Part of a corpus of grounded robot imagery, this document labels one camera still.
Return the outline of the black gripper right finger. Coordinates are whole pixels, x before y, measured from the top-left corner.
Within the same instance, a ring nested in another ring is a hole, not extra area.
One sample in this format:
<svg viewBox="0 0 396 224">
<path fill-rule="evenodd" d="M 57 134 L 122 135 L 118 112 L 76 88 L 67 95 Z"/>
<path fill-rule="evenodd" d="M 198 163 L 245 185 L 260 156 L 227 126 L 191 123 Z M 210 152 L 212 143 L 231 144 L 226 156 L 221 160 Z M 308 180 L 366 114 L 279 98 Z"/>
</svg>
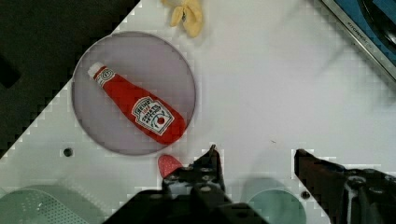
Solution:
<svg viewBox="0 0 396 224">
<path fill-rule="evenodd" d="M 294 173 L 331 224 L 396 224 L 396 182 L 376 169 L 347 169 L 304 149 L 294 155 Z"/>
</svg>

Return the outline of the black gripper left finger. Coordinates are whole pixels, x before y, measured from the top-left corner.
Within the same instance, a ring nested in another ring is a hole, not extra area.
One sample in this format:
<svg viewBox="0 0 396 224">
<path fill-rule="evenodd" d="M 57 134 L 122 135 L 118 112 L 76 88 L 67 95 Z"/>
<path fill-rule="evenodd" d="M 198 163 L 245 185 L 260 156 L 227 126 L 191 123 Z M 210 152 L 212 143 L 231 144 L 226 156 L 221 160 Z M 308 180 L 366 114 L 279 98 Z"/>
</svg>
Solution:
<svg viewBox="0 0 396 224">
<path fill-rule="evenodd" d="M 225 191 L 220 154 L 215 144 L 187 167 L 176 168 L 162 182 L 163 190 L 173 198 L 190 195 L 194 186 L 206 185 Z"/>
</svg>

